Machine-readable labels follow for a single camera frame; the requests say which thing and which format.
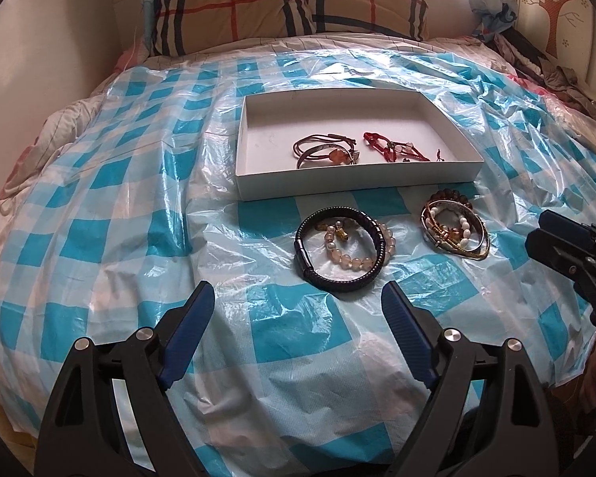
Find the plaid beige pillow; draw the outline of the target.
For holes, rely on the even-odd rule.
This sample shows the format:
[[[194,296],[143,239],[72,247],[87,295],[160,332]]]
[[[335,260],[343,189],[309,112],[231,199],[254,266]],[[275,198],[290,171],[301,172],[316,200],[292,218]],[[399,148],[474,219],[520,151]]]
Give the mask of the plaid beige pillow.
[[[378,33],[422,41],[425,0],[154,0],[151,46],[182,57],[247,39],[325,32]]]

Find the pile of dark clothes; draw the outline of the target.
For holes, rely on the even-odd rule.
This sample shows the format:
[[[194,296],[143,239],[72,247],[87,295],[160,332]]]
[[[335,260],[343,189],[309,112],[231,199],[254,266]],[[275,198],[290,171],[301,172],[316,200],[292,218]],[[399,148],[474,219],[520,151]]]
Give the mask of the pile of dark clothes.
[[[574,69],[551,62],[519,31],[510,28],[495,33],[487,46],[512,65],[521,79],[545,88],[566,106],[596,121],[596,96],[587,83]]]

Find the white shallow cardboard box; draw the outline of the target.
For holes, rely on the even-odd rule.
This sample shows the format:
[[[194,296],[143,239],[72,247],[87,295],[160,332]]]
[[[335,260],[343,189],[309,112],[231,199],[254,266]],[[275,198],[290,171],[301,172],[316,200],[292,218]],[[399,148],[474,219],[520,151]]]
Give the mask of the white shallow cardboard box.
[[[472,182],[481,155],[418,91],[311,88],[245,97],[236,147],[244,202]]]

